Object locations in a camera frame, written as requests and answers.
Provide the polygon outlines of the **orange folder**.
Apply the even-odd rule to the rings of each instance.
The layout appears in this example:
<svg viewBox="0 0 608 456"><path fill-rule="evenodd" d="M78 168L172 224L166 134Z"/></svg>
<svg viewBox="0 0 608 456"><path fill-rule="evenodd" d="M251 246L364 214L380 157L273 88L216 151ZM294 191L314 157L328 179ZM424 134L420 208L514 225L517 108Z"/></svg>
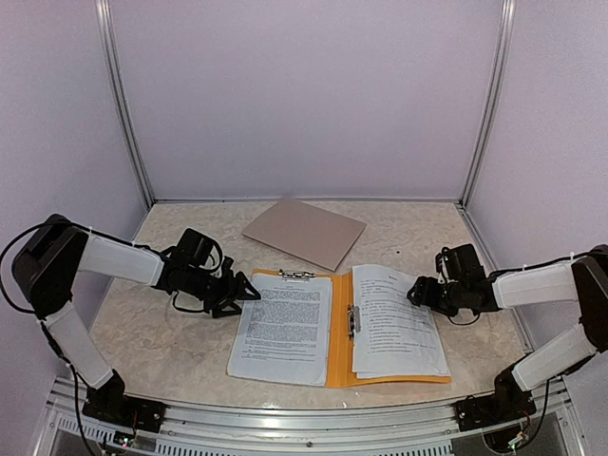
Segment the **orange folder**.
<svg viewBox="0 0 608 456"><path fill-rule="evenodd" d="M329 340L327 388L340 389L380 383L414 381L358 380L352 371L353 341L348 335L347 310L353 305L352 270L345 275L327 276L332 280L332 311Z"/></svg>

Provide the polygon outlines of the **aluminium frame post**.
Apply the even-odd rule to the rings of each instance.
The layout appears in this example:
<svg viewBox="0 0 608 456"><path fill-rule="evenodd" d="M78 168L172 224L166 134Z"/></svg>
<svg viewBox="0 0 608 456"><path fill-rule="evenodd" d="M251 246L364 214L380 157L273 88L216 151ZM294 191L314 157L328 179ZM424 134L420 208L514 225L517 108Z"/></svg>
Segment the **aluminium frame post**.
<svg viewBox="0 0 608 456"><path fill-rule="evenodd" d="M124 89L124 82L120 67L120 58L113 28L111 5L108 0L95 1L95 10L99 32L104 50L104 59L108 72L108 79L116 107L126 152L131 162L136 183L147 209L151 209L156 202L152 185L148 177L143 156L141 154L135 133L128 100Z"/></svg>
<svg viewBox="0 0 608 456"><path fill-rule="evenodd" d="M500 104L515 20L516 4L515 0L502 1L497 46L491 66L490 81L485 96L481 123L474 144L472 159L466 174L465 186L459 198L459 205L463 211L466 211L470 205L481 175L492 127Z"/></svg>

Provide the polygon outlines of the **pink-brown file folder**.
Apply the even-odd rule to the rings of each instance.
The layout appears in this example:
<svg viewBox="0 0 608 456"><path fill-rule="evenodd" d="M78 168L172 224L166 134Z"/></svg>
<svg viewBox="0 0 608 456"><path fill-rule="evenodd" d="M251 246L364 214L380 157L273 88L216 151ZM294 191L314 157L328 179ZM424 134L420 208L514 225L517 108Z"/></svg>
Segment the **pink-brown file folder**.
<svg viewBox="0 0 608 456"><path fill-rule="evenodd" d="M282 199L249 223L250 240L335 272L367 224L295 199Z"/></svg>

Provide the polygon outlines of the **right aluminium frame post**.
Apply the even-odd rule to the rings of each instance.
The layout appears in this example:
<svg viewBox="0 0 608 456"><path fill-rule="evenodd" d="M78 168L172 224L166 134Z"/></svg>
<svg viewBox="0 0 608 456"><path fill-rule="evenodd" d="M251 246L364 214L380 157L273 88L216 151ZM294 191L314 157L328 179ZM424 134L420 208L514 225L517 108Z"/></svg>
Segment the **right aluminium frame post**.
<svg viewBox="0 0 608 456"><path fill-rule="evenodd" d="M502 1L497 46L491 66L490 81L485 96L481 123L474 144L472 159L466 174L465 186L459 198L459 205L463 211L466 211L470 205L481 175L492 127L500 104L515 20L516 4L515 0Z"/></svg>

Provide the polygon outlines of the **left aluminium frame post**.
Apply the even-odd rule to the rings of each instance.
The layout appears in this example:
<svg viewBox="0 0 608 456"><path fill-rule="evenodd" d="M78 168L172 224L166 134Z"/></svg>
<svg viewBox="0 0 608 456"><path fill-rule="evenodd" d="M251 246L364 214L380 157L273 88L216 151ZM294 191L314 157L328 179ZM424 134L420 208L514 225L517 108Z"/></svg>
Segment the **left aluminium frame post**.
<svg viewBox="0 0 608 456"><path fill-rule="evenodd" d="M156 202L152 185L148 177L143 156L141 154L135 133L128 100L124 89L124 82L120 67L120 58L113 28L111 5L108 0L95 1L95 10L99 32L104 50L104 59L108 72L108 79L116 107L126 152L131 162L136 183L147 209L151 209Z"/></svg>

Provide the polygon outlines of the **orange folder centre clip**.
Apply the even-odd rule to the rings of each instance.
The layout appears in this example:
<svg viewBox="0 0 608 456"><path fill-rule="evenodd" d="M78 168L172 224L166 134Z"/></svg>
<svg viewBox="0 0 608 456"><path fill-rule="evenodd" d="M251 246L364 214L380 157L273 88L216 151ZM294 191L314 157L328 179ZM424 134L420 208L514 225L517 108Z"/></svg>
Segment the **orange folder centre clip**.
<svg viewBox="0 0 608 456"><path fill-rule="evenodd" d="M350 341L354 341L361 331L361 315L358 306L350 305L347 310L348 335Z"/></svg>

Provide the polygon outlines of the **white printed sheet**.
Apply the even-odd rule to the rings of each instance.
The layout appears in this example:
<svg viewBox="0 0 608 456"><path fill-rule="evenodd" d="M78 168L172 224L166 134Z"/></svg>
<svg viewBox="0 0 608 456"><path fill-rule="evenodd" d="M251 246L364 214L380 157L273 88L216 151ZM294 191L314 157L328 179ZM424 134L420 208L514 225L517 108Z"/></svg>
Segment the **white printed sheet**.
<svg viewBox="0 0 608 456"><path fill-rule="evenodd" d="M352 268L352 371L358 380L451 381L433 315L408 299L415 280L380 265Z"/></svg>

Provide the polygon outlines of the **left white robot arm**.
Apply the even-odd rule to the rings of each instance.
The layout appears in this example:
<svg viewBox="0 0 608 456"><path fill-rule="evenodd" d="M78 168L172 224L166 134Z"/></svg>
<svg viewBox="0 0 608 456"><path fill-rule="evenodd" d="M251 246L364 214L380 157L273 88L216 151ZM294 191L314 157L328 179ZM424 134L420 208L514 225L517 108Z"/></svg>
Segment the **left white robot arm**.
<svg viewBox="0 0 608 456"><path fill-rule="evenodd" d="M11 263L11 274L57 355L87 386L87 402L109 420L126 421L133 412L124 380L110 368L75 310L73 284L86 272L149 286L171 297L189 295L201 314L239 315L241 301L259 292L219 243L191 228L162 251L101 233L53 214L20 234L25 243Z"/></svg>

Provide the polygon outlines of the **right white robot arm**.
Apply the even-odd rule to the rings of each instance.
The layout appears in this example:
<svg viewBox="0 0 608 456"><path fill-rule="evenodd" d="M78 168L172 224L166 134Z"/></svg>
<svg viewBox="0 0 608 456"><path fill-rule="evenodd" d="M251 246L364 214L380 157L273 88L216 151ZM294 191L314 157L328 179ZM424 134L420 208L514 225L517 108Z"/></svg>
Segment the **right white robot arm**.
<svg viewBox="0 0 608 456"><path fill-rule="evenodd" d="M486 414L508 420L531 390L556 375L575 371L607 350L607 247L519 268L485 271L475 247L445 247L435 258L436 277L419 276L408 300L446 317L549 304L574 304L579 320L501 372L487 398Z"/></svg>

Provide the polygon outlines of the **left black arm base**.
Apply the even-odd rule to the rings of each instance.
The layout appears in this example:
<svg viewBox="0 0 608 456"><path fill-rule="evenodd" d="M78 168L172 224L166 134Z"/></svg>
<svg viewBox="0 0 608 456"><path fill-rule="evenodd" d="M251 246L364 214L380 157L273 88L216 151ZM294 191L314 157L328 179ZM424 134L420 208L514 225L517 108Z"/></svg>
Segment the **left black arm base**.
<svg viewBox="0 0 608 456"><path fill-rule="evenodd" d="M163 402L126 394L124 380L113 370L101 386L87 388L83 413L112 425L159 433L166 409Z"/></svg>

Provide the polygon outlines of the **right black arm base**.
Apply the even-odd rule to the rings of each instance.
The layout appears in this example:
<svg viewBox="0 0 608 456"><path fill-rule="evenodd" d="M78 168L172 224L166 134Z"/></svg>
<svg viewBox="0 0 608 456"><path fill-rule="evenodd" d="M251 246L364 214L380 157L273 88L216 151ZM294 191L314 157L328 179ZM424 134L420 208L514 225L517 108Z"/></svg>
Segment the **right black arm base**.
<svg viewBox="0 0 608 456"><path fill-rule="evenodd" d="M520 388L513 369L514 366L509 366L496 376L493 392L469 395L453 404L460 431L496 426L537 411L532 393L529 389Z"/></svg>

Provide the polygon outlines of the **orange folder edge clip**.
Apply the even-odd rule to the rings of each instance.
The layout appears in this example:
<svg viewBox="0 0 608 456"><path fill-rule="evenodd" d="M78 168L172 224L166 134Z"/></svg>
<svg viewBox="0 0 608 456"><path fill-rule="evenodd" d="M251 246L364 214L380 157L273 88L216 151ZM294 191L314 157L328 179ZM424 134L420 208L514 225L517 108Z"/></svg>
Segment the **orange folder edge clip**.
<svg viewBox="0 0 608 456"><path fill-rule="evenodd" d="M288 281L309 281L316 278L315 273L307 271L296 271L296 270L278 270L278 275Z"/></svg>

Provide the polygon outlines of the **white printed sheet dense text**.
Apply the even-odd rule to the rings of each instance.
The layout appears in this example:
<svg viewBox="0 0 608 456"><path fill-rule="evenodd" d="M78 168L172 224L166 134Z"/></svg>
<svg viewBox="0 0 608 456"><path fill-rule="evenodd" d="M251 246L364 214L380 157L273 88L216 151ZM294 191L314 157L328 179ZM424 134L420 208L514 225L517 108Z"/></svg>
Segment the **white printed sheet dense text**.
<svg viewBox="0 0 608 456"><path fill-rule="evenodd" d="M327 380L333 282L255 273L261 299L243 305L227 374L323 387Z"/></svg>

